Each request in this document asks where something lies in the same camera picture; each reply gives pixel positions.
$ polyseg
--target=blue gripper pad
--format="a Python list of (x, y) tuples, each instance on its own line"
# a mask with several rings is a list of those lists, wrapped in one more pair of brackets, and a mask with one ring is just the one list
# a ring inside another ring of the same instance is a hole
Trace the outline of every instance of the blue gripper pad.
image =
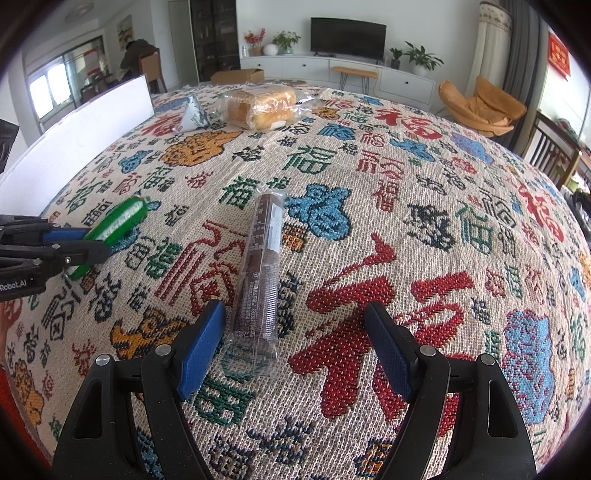
[(90, 228), (54, 228), (43, 234), (43, 243), (56, 244), (65, 241), (82, 240)]
[(184, 327), (173, 342), (174, 368), (182, 400), (199, 390), (226, 326), (226, 307), (219, 300), (208, 302), (199, 319)]
[(365, 329), (369, 335), (374, 350), (378, 355), (378, 361), (384, 368), (384, 373), (394, 393), (402, 395), (405, 402), (414, 400), (420, 379), (418, 377), (418, 358), (414, 353), (412, 339), (407, 338), (403, 329), (397, 326), (381, 303), (372, 301), (365, 307)]

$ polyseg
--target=cardboard box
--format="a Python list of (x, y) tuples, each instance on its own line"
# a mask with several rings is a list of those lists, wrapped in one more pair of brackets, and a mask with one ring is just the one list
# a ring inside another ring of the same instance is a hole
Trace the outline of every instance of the cardboard box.
[(258, 83), (265, 79), (265, 70), (245, 69), (245, 70), (226, 70), (225, 72), (216, 72), (213, 74), (211, 83), (217, 85), (227, 85), (228, 83)]

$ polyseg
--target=orange armchair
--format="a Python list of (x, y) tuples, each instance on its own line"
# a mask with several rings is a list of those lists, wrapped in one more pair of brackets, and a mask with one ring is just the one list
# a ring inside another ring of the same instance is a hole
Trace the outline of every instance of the orange armchair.
[(476, 78), (474, 96), (465, 98), (449, 80), (439, 85), (439, 97), (454, 118), (485, 137), (513, 130), (511, 122), (524, 116), (527, 107), (483, 77)]

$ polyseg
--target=ceiling light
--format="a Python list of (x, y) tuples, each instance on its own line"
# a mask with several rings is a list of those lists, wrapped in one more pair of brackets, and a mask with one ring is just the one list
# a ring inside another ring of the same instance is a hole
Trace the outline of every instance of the ceiling light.
[(94, 7), (95, 7), (94, 4), (86, 4), (86, 5), (81, 5), (79, 7), (76, 7), (74, 10), (72, 10), (70, 13), (67, 14), (66, 22), (73, 22), (74, 20), (78, 19), (82, 15), (86, 15)]

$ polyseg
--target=white cabinet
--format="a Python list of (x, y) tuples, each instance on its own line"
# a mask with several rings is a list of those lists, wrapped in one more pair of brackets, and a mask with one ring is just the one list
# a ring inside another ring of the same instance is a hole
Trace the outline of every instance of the white cabinet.
[(294, 80), (329, 81), (329, 61), (314, 58), (281, 58), (283, 76)]
[[(378, 79), (369, 80), (369, 94), (429, 110), (435, 82), (411, 73), (392, 70), (382, 65), (373, 65), (345, 59), (327, 59), (310, 56), (248, 57), (241, 60), (243, 69), (263, 69), (267, 79), (305, 80), (310, 85), (338, 88), (340, 73), (332, 67), (348, 67), (355, 70), (375, 72)], [(362, 93), (361, 77), (350, 74), (345, 91)]]
[(263, 69), (265, 70), (265, 78), (279, 79), (283, 77), (281, 60), (279, 57), (248, 57), (240, 61), (240, 67), (243, 69)]
[(381, 92), (409, 98), (425, 105), (431, 103), (433, 87), (434, 82), (432, 80), (389, 68), (382, 69), (379, 83)]

